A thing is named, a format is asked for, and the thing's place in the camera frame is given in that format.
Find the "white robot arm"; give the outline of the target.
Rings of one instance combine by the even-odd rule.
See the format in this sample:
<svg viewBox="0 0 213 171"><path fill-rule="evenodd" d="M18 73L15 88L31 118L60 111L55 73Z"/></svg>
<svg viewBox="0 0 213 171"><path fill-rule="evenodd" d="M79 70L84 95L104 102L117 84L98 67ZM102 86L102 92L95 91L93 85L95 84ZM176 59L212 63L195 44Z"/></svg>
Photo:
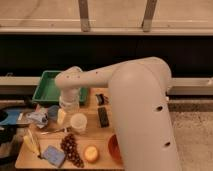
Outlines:
<svg viewBox="0 0 213 171"><path fill-rule="evenodd" d="M171 80L168 64L148 57L86 72L67 69L55 83L65 105L73 88L108 89L125 171L182 171L166 100Z"/></svg>

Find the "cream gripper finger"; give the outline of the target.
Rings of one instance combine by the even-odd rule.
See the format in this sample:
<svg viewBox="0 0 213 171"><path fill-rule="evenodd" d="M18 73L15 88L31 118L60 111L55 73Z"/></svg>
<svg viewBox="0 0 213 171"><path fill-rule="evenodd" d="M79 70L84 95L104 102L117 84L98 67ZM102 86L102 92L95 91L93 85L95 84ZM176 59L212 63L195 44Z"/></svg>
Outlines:
<svg viewBox="0 0 213 171"><path fill-rule="evenodd" d="M62 125L66 117L66 112L63 109L58 110L57 124Z"/></svg>

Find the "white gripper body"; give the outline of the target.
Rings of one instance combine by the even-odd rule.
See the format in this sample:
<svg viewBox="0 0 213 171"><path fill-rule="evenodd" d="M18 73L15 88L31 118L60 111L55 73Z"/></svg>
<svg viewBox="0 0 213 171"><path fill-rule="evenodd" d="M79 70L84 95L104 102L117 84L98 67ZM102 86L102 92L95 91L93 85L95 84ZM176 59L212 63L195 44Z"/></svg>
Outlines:
<svg viewBox="0 0 213 171"><path fill-rule="evenodd" d="M66 112L75 111L79 108L79 88L62 90L59 97L59 105Z"/></svg>

